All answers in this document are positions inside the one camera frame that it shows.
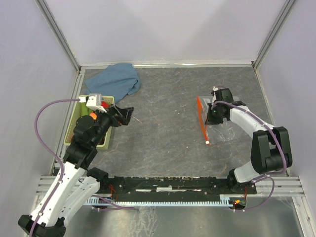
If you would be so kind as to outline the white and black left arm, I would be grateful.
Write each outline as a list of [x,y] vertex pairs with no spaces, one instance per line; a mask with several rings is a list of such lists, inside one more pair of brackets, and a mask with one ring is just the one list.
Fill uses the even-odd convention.
[[62,237],[70,220],[96,192],[109,188],[108,173],[89,169],[97,155],[97,145],[110,127],[128,125],[134,107],[121,109],[116,105],[95,115],[76,121],[74,136],[63,157],[59,175],[37,208],[22,215],[18,225],[31,237]]

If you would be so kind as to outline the green lettuce leaves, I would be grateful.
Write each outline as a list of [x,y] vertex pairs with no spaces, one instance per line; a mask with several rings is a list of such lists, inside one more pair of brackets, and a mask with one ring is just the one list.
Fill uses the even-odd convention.
[[80,103],[80,116],[88,116],[90,114],[88,107],[85,103]]

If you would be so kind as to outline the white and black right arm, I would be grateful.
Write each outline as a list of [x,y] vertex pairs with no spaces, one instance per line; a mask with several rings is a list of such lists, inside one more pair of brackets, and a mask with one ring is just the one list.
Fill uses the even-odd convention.
[[228,175],[227,189],[238,193],[247,182],[255,183],[271,174],[284,174],[293,164],[288,130],[275,127],[253,114],[242,102],[233,99],[229,88],[214,87],[203,125],[231,121],[252,139],[250,160]]

